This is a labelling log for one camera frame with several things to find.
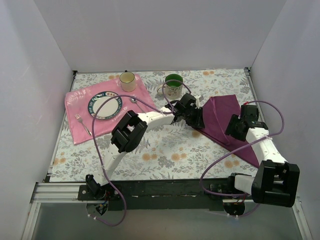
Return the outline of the purple satin napkin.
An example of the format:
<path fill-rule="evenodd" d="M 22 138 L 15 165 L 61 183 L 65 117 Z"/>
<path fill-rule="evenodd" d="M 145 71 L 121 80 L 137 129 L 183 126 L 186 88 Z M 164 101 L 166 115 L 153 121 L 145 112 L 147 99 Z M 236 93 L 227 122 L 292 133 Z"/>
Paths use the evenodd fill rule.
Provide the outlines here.
<path fill-rule="evenodd" d="M 225 135 L 232 115 L 238 116 L 240 111 L 239 102 L 234 94 L 210 97 L 202 107 L 205 128 L 198 128 L 197 131 L 230 152 L 245 146 L 246 141 Z"/>

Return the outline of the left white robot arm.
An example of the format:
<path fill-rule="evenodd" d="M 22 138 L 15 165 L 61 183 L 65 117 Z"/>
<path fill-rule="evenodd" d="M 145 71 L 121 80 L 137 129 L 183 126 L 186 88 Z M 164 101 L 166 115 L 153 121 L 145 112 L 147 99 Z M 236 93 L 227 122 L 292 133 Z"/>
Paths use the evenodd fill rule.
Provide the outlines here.
<path fill-rule="evenodd" d="M 127 111 L 111 131 L 110 144 L 104 157 L 101 156 L 99 151 L 95 134 L 92 135 L 101 168 L 94 174 L 88 174 L 85 177 L 85 182 L 89 194 L 95 200 L 102 200 L 107 197 L 108 191 L 105 187 L 107 184 L 117 190 L 117 187 L 110 183 L 110 177 L 122 158 L 138 147 L 146 131 L 164 125 L 171 125 L 181 120 L 196 129 L 205 127 L 203 108 L 200 107 L 200 102 L 204 100 L 202 95 L 193 96 L 190 93 L 186 93 L 180 100 L 169 101 L 160 109 L 136 97 L 134 99 L 151 108 L 152 111 L 146 113 L 136 113 L 133 110 Z"/>

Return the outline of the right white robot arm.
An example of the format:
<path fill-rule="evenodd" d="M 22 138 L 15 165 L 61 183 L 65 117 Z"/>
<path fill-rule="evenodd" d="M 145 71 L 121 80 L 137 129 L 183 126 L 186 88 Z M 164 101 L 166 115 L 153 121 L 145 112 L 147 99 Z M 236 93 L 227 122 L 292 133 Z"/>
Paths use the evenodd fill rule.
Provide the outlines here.
<path fill-rule="evenodd" d="M 257 106 L 242 105 L 240 115 L 232 115 L 225 133 L 248 142 L 259 164 L 255 176 L 232 173 L 228 177 L 227 195 L 237 199 L 245 193 L 257 204 L 292 207 L 300 169 L 296 164 L 287 162 L 277 150 L 267 125 L 259 121 Z"/>

